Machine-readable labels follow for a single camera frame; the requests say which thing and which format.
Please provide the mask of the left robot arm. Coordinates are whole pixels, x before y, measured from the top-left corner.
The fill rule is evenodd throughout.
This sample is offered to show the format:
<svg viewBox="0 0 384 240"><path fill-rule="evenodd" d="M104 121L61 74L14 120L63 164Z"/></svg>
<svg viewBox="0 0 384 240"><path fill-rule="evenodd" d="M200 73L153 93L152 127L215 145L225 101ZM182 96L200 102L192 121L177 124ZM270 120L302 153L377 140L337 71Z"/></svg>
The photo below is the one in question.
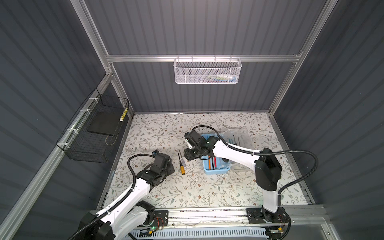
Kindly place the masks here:
<svg viewBox="0 0 384 240"><path fill-rule="evenodd" d="M150 157L154 161L135 174L131 161L138 157ZM155 207L143 198L167 176L175 172L172 159L154 151L136 154L127 160L133 183L119 197L96 214L87 213L70 240L120 240L140 225L149 225L154 218Z"/></svg>

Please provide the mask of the blue plastic tool box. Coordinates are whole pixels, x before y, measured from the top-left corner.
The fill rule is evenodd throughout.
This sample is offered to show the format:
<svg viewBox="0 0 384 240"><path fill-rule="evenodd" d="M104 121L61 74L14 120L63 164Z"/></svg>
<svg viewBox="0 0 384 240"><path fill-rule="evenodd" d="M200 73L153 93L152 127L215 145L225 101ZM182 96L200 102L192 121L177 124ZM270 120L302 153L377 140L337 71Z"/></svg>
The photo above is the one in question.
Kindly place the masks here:
<svg viewBox="0 0 384 240"><path fill-rule="evenodd" d="M207 175L226 174L231 169L231 164L222 158L202 156L200 160L203 161L203 169Z"/></svg>

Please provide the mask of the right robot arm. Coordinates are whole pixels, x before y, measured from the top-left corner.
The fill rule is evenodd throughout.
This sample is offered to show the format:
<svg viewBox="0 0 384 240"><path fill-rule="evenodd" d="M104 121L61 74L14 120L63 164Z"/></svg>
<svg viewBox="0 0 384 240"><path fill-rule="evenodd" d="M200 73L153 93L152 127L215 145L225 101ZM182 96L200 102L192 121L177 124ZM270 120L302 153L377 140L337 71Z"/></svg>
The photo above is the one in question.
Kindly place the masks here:
<svg viewBox="0 0 384 240"><path fill-rule="evenodd" d="M254 171L258 186L263 190L263 209L274 214L278 211L278 185L282 175L282 166L270 149L249 150L229 144L222 137L205 138L195 130L185 134L188 148L187 160L203 156L227 159Z"/></svg>

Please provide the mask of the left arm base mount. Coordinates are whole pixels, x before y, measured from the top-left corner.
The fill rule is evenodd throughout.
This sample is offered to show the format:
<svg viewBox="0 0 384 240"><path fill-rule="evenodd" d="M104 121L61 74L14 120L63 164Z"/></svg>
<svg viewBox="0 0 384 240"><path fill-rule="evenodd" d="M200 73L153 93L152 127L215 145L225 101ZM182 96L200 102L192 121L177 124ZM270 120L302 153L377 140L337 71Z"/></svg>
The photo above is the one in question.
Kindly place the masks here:
<svg viewBox="0 0 384 240"><path fill-rule="evenodd" d="M169 220L169 211L167 210L155 210L153 213L149 213L146 221L141 227L166 227Z"/></svg>

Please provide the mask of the orange handled screwdriver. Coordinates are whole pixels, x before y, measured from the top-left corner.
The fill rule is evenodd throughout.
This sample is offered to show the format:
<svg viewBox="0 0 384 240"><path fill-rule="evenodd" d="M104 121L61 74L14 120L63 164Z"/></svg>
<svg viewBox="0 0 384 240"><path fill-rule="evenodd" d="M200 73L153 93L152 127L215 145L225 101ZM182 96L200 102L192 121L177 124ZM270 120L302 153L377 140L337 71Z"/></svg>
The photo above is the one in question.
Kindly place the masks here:
<svg viewBox="0 0 384 240"><path fill-rule="evenodd" d="M182 175L185 175L185 174L186 174L186 171L185 171L185 168L184 168L183 162L182 162L182 160L181 160L181 156L180 156L180 153L178 153L178 158L179 158L179 163L180 163L180 169L181 169L181 173L182 173Z"/></svg>

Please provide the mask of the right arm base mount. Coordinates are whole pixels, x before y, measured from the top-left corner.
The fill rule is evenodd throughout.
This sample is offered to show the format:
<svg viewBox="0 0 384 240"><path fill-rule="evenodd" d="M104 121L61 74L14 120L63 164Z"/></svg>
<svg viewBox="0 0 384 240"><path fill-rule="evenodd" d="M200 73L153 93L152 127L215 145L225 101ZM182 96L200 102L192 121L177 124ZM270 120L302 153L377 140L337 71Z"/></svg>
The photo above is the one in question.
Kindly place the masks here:
<svg viewBox="0 0 384 240"><path fill-rule="evenodd" d="M284 208L278 208L276 213L271 213L261 208L247 208L247 218L250 224L288 224L290 218Z"/></svg>

